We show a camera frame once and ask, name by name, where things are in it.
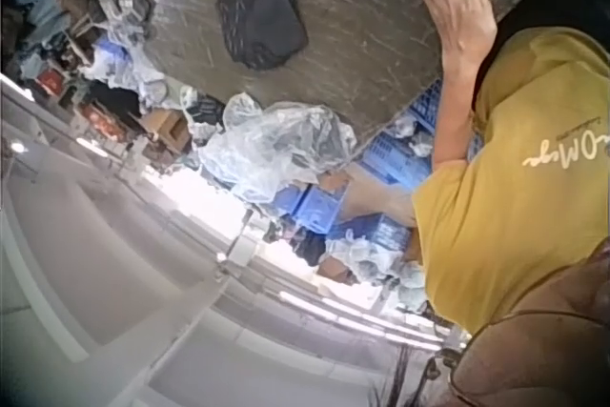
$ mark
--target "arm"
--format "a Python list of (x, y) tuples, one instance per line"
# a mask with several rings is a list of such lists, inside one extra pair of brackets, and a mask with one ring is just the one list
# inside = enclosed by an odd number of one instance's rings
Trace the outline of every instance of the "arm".
[(433, 167), (465, 160), (472, 137), (471, 103), (481, 63), (498, 26), (489, 0), (424, 0), (442, 46), (443, 88)]

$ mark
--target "blue plastic crate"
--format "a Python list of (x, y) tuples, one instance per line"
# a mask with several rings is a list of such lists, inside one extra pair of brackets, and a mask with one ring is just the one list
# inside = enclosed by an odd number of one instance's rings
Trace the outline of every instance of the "blue plastic crate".
[(387, 214), (367, 214), (333, 226), (329, 240), (340, 240), (352, 231), (354, 238), (366, 238), (393, 252), (404, 252), (411, 239), (411, 230), (394, 221)]
[(432, 173), (432, 159), (419, 157), (401, 141), (383, 132), (362, 155), (361, 161), (382, 175), (390, 175), (407, 191), (413, 191)]
[(310, 187), (294, 213), (295, 221), (317, 234), (327, 234), (335, 224), (346, 192), (347, 186), (334, 193)]
[(306, 192), (307, 189), (301, 190), (295, 185), (290, 185), (275, 195), (272, 205), (284, 214), (293, 214)]
[(468, 147), (468, 162), (475, 158), (478, 152), (482, 150), (483, 145), (483, 137), (476, 133)]
[(426, 91), (418, 96), (409, 107), (409, 111), (417, 119), (419, 124), (431, 133), (434, 133), (435, 127), (437, 126), (441, 89), (442, 81), (435, 81)]

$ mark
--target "fluorescent light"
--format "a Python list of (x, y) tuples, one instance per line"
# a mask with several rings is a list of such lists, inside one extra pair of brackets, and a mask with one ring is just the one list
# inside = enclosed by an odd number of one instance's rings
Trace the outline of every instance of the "fluorescent light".
[(377, 328), (372, 328), (371, 326), (367, 326), (365, 324), (357, 323), (351, 319), (344, 318), (342, 316), (339, 317), (337, 323), (347, 327), (354, 329), (356, 331), (360, 331), (362, 333), (370, 334), (371, 336), (383, 337), (385, 333)]
[(24, 90), (19, 85), (17, 85), (14, 81), (12, 81), (10, 78), (8, 78), (5, 74), (0, 73), (0, 80), (2, 80), (4, 83), (9, 85), (15, 91), (19, 92), (26, 99), (28, 99), (28, 100), (30, 100), (32, 102), (34, 101), (34, 97), (33, 97), (33, 95), (31, 95), (31, 91), (30, 90)]
[(81, 147), (85, 147), (90, 152), (93, 152), (99, 156), (108, 157), (108, 153), (106, 153), (104, 150), (102, 150), (98, 146), (93, 145), (92, 142), (90, 142), (89, 140), (85, 140), (82, 137), (78, 137), (76, 139), (76, 143), (78, 143)]
[(378, 324), (379, 326), (383, 326), (384, 328), (394, 329), (396, 331), (402, 332), (404, 334), (409, 334), (411, 336), (417, 336), (421, 338), (425, 338), (426, 340), (432, 340), (434, 342), (442, 342), (443, 338), (434, 336), (432, 334), (421, 333), (420, 331), (416, 331), (415, 329), (405, 328), (404, 326), (398, 326), (390, 321), (386, 321), (384, 319), (377, 318), (376, 316), (365, 315), (362, 317), (367, 321), (371, 321), (372, 323)]
[(353, 316), (362, 316), (363, 313), (359, 312), (356, 309), (353, 309), (352, 307), (348, 307), (347, 305), (343, 305), (335, 300), (329, 299), (327, 297), (322, 298), (322, 302), (324, 302), (326, 305), (329, 305), (331, 307), (333, 307), (334, 309), (340, 310), (341, 312), (345, 312), (346, 314), (350, 314)]
[(432, 334), (421, 333), (420, 331), (415, 331), (413, 329), (405, 328), (404, 326), (396, 326), (394, 329), (400, 331), (404, 334), (409, 334), (411, 336), (425, 338), (426, 340), (433, 340), (434, 342), (442, 342), (444, 338), (434, 336)]
[(290, 293), (286, 293), (285, 291), (280, 292), (279, 296), (282, 298), (282, 300), (293, 304), (299, 309), (306, 310), (307, 312), (311, 312), (314, 315), (326, 318), (329, 321), (336, 321), (337, 319), (337, 316), (334, 313), (322, 309), (321, 307), (316, 307), (315, 305), (310, 304), (309, 302), (301, 299), (300, 297), (296, 297), (295, 295), (291, 295)]
[(28, 151), (26, 146), (21, 143), (19, 140), (13, 140), (10, 143), (10, 149), (16, 152), (17, 154), (23, 154)]
[(419, 342), (418, 340), (412, 340), (411, 338), (405, 338), (401, 336), (395, 336), (394, 334), (386, 334), (385, 338), (392, 340), (396, 343), (403, 343), (412, 347), (421, 348), (423, 350), (430, 350), (431, 352), (437, 352), (440, 350), (440, 345), (434, 343)]
[(424, 318), (423, 316), (407, 314), (404, 316), (404, 322), (413, 326), (429, 326), (434, 328), (434, 321)]

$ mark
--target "marble surface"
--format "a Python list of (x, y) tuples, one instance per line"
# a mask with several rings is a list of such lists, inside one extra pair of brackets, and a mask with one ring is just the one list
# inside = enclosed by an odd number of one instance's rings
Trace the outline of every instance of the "marble surface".
[[(263, 105), (326, 104), (361, 144), (438, 75), (436, 32), (421, 0), (298, 0), (309, 46), (265, 72), (231, 60), (215, 0), (156, 1), (146, 50), (161, 71), (221, 100), (246, 91)], [(493, 0), (498, 17), (518, 1)]]

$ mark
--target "black cloth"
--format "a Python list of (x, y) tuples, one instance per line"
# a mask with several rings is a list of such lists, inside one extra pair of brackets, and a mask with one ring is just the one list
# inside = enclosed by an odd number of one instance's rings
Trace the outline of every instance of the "black cloth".
[(142, 115), (140, 114), (140, 99), (135, 92), (120, 88), (111, 89), (106, 83), (93, 81), (86, 100), (96, 100), (131, 130), (146, 133), (140, 123), (136, 121)]
[(217, 0), (225, 46), (234, 62), (265, 71), (307, 46), (296, 0)]
[(187, 113), (193, 117), (195, 123), (205, 123), (215, 126), (220, 124), (224, 127), (222, 115), (225, 112), (225, 104), (209, 94), (200, 95), (188, 109)]
[(498, 38), (478, 74), (477, 92), (502, 46), (515, 33), (540, 27), (582, 31), (610, 52), (610, 0), (522, 0), (498, 24)]
[(326, 253), (326, 235), (301, 228), (291, 240), (290, 245), (298, 257), (305, 259), (308, 266), (315, 267), (320, 263), (322, 255)]

